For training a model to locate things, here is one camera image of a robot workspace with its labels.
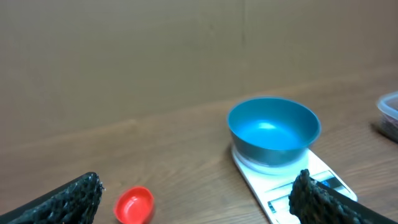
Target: small red bowl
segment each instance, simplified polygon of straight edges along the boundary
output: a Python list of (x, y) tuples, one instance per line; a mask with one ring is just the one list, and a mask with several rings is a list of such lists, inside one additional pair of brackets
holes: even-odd
[(113, 213), (124, 224), (149, 223), (154, 214), (154, 196), (145, 187), (133, 187), (119, 197)]

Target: kitchen scale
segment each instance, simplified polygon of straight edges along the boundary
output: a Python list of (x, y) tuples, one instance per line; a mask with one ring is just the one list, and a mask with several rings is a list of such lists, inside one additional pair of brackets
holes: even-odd
[(256, 196), (261, 208), (272, 224), (300, 223), (289, 213), (289, 198), (293, 181), (302, 169), (308, 169), (311, 177), (339, 193), (357, 201), (354, 192), (311, 150), (283, 167), (267, 167), (246, 159), (232, 146), (233, 160), (245, 181)]

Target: wooden table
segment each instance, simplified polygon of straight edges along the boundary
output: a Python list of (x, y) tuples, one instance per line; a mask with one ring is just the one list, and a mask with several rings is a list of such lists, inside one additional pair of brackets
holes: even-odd
[[(369, 125), (376, 100), (397, 89), (398, 70), (384, 68), (259, 95), (314, 110), (323, 132), (312, 150), (362, 204), (398, 221), (398, 144)], [(115, 200), (133, 185), (155, 195), (153, 223), (265, 223), (229, 151), (226, 114), (243, 98), (1, 149), (0, 213), (95, 171), (106, 187), (95, 223), (116, 223)]]

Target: transparent container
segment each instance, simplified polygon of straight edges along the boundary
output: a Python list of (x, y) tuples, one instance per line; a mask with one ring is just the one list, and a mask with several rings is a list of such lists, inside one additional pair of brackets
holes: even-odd
[(398, 142), (398, 91), (380, 97), (377, 107), (382, 112), (380, 131)]

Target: beige wall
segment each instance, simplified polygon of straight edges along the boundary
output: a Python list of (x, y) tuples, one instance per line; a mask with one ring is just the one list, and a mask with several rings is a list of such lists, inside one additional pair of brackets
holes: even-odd
[(0, 146), (398, 61), (396, 0), (0, 1)]

